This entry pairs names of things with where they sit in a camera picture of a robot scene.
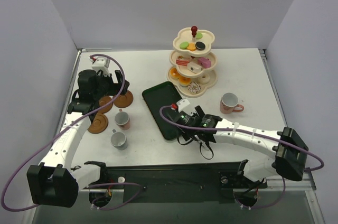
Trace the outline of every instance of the mug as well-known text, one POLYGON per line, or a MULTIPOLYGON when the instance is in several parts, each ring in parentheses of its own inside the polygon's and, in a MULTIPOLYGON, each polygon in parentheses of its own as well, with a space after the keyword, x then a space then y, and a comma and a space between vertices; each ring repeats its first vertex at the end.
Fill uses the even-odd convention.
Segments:
POLYGON ((112 136, 110 142, 113 147, 123 150, 127 148, 127 137, 123 132, 117 132, 115 129, 112 130, 112 136))
POLYGON ((130 118, 128 113, 122 111, 115 115, 115 123, 120 127, 122 130, 127 130, 130 128, 130 118))
POLYGON ((221 98, 220 109, 223 114, 230 114, 232 112, 242 112, 244 106, 238 104, 238 97, 235 94, 226 93, 221 98))

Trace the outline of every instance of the tabletop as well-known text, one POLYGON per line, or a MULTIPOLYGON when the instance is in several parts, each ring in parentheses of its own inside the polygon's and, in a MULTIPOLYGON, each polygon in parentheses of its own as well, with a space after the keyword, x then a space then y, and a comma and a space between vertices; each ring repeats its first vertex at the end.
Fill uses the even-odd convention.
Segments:
MULTIPOLYGON (((193 106, 200 105, 205 113, 221 116, 232 122, 265 130, 284 128, 273 89, 258 49, 214 49, 218 58, 215 68, 218 82, 214 87, 198 98, 187 98, 193 106), (219 110, 222 95, 232 92, 244 105, 241 113, 224 115, 219 110)), ((100 134, 86 132, 74 156, 72 166, 84 162, 102 161, 107 166, 165 165, 188 163, 235 162, 244 159, 256 160, 262 154, 243 147, 226 143, 212 143, 214 158, 204 159, 199 152, 199 144, 181 146, 176 140, 166 141, 159 131, 146 103, 142 98, 145 89, 166 81, 166 74, 171 67, 171 51, 118 51, 104 52, 116 59, 122 66, 129 90, 133 93, 133 103, 123 110, 129 113, 131 127, 125 130, 128 147, 118 150, 110 143, 112 130, 120 129, 115 125, 114 116, 119 108, 105 113, 109 120, 108 127, 100 134)), ((91 69, 89 56, 96 53, 81 54, 77 74, 91 69)), ((113 74, 117 66, 111 61, 109 71, 113 74)), ((77 78, 73 91, 78 88, 77 78)))

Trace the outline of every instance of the purple cable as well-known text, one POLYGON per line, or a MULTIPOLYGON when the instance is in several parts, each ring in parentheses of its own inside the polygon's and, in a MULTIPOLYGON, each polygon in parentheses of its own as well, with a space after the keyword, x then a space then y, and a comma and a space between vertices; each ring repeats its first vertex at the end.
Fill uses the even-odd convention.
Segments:
MULTIPOLYGON (((93 57, 97 57, 97 56, 100 56, 100 57, 105 57, 107 59, 110 59, 112 60, 117 66, 118 68, 121 70, 121 73, 122 73, 122 85, 121 85, 121 88, 119 90, 119 92, 115 95, 115 97, 108 103, 106 103, 105 105, 83 115, 82 117, 76 119, 73 123, 71 123, 69 126, 74 126, 76 123, 78 123, 79 121, 81 121, 82 119, 90 116, 91 114, 105 108, 106 106, 110 105, 112 102, 114 102, 117 97, 122 93, 123 91, 123 88, 124 88, 124 85, 125 85, 125 73, 121 67, 121 65, 115 60, 113 59, 112 57, 110 56, 107 56, 105 54, 94 54, 94 55, 91 55, 90 58, 92 59, 93 57)), ((70 127, 66 127, 64 130, 62 130, 61 132, 59 132, 55 137, 53 137, 53 139, 48 142, 46 145, 44 145, 43 147, 41 147, 39 150, 37 150, 34 154, 32 154, 30 157, 28 157, 22 164, 20 164, 20 166, 13 172, 13 174, 10 176, 10 178, 8 179, 8 181, 5 183, 5 186, 2 190, 2 193, 1 193, 1 206, 7 210, 7 211, 10 211, 10 212, 21 212, 21 211, 26 211, 26 210, 30 210, 30 209, 33 209, 35 207, 38 206, 38 204, 34 204, 30 207, 25 207, 25 208, 18 208, 18 209, 14 209, 14 208, 10 208, 6 205, 5 203, 5 195, 6 195, 6 191, 10 185, 10 183, 12 182, 12 180, 14 179, 14 177, 18 174, 18 172, 24 167, 24 165, 27 164, 27 162, 29 162, 32 158, 36 157, 39 153, 41 153, 44 149, 46 149, 47 147, 49 147, 52 143, 54 143, 54 141, 56 141, 62 134, 64 134, 67 130, 69 130, 70 127)))
MULTIPOLYGON (((163 109, 165 108, 171 108, 170 105, 168 106, 163 106, 159 109, 159 115, 166 121, 168 122, 169 124, 172 124, 172 125, 175 125, 177 127, 180 127, 180 128, 184 128, 184 129, 190 129, 190 130, 203 130, 203 131, 215 131, 215 130, 221 130, 221 131, 228 131, 228 132, 231 132, 233 130, 233 128, 203 128, 203 127, 191 127, 191 126, 185 126, 185 125, 180 125, 180 124, 177 124, 177 123, 174 123, 172 121, 170 121, 169 119, 167 119, 164 115, 163 115, 163 109)), ((252 135, 252 132, 249 132, 247 130, 243 130, 243 129, 236 129, 236 132, 240 132, 240 133, 245 133, 245 134, 249 134, 249 135, 252 135)), ((276 141, 278 143, 281 143, 283 145, 287 145, 287 146, 290 146, 304 154, 307 154, 307 155, 310 155, 312 156, 313 158, 317 159, 321 164, 317 167, 313 167, 313 168, 306 168, 304 171, 305 172, 310 172, 310 171, 315 171, 315 170, 320 170, 322 167, 324 167, 324 161, 318 157, 317 155, 303 149, 303 148, 300 148, 298 146, 295 146, 289 142, 286 142, 286 141, 282 141, 281 139, 276 139, 276 138, 272 138, 272 137, 269 137, 269 136, 266 136, 266 135, 263 135, 263 134, 258 134, 258 133, 255 133, 256 136, 258 137, 261 137, 261 138, 265 138, 265 139, 269 139, 271 141, 276 141)))
MULTIPOLYGON (((284 196, 285 194, 285 189, 286 189, 286 185, 285 185, 285 179, 284 178, 281 178, 283 180, 283 192, 281 193, 281 195, 279 196, 278 199, 276 199, 274 202, 270 203, 270 204, 266 204, 265 206, 253 206, 253 207, 250 207, 251 210, 255 210, 255 209, 263 209, 263 208, 268 208, 268 207, 272 207, 274 206, 275 204, 277 204, 284 196)), ((241 206, 243 206, 244 208, 249 208, 248 206, 244 206, 241 202, 238 201, 238 199, 236 199, 236 201, 241 204, 241 206)))
MULTIPOLYGON (((142 192, 142 189, 143 189, 143 186, 140 185, 140 184, 138 184, 138 183, 102 183, 102 184, 93 184, 93 185, 90 185, 90 186, 88 186, 88 188, 89 189, 93 189, 93 188, 96 188, 96 187, 110 186, 110 185, 133 185, 133 186, 138 186, 139 190, 130 199, 128 199, 126 202, 123 202, 122 204, 120 204, 120 205, 118 205, 116 207, 111 207, 111 208, 101 208, 101 207, 99 207, 98 210, 111 211, 111 210, 118 209, 120 207, 124 207, 127 203, 131 202, 131 200, 134 200, 142 192)), ((97 200, 99 200, 101 198, 104 198, 104 197, 100 197, 100 198, 94 199, 92 201, 92 204, 94 204, 97 200)))

